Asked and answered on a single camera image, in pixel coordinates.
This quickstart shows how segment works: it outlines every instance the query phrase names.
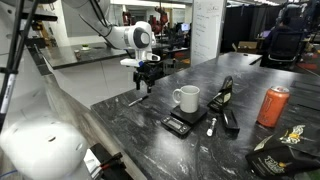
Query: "mug handle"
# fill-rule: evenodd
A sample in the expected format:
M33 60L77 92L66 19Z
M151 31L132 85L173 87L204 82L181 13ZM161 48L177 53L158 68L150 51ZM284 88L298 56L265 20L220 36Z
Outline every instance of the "mug handle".
M175 103L180 104L180 102L181 102L181 90L180 89L174 90L173 93L172 93L172 97L173 97L173 101Z

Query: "person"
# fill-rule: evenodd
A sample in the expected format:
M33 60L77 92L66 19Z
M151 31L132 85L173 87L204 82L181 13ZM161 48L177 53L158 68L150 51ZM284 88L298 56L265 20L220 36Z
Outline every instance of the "person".
M263 43L263 49L268 50L271 46L273 37L279 32L292 32L292 29L288 26L290 24L290 17L285 17L279 24L278 27L274 27L269 35L266 37Z

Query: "white mug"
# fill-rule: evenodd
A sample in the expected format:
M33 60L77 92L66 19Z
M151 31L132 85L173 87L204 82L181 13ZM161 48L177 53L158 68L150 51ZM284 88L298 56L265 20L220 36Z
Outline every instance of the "white mug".
M194 113L198 110L199 95L200 89L191 85L183 86L172 93L174 102L180 104L180 109L186 113Z

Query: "black bag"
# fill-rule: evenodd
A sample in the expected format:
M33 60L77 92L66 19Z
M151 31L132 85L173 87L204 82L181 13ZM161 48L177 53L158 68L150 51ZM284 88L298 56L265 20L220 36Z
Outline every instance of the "black bag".
M298 125L264 139L246 155L260 177L293 175L320 168L320 127Z

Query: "office chair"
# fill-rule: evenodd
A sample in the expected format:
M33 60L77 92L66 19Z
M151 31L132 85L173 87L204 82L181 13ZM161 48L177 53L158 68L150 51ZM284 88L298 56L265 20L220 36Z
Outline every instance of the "office chair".
M276 33L268 50L268 65L292 64L300 54L303 33L279 32Z

